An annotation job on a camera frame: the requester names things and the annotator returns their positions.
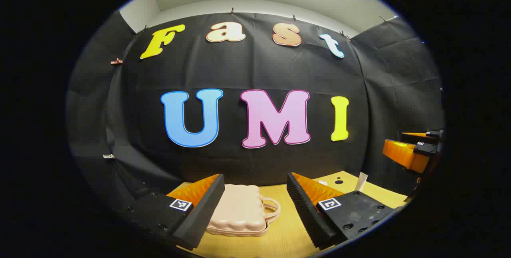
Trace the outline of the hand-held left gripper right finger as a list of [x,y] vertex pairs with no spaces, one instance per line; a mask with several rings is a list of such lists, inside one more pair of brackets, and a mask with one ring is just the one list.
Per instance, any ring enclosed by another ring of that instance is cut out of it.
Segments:
[[396,211],[361,191],[342,193],[296,173],[287,174],[287,191],[321,250],[359,236]]

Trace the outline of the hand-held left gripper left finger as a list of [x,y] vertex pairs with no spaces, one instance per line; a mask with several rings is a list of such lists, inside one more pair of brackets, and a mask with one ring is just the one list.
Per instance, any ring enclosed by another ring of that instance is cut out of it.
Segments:
[[194,250],[224,189],[223,174],[215,174],[168,194],[152,191],[128,205],[127,221],[159,243]]

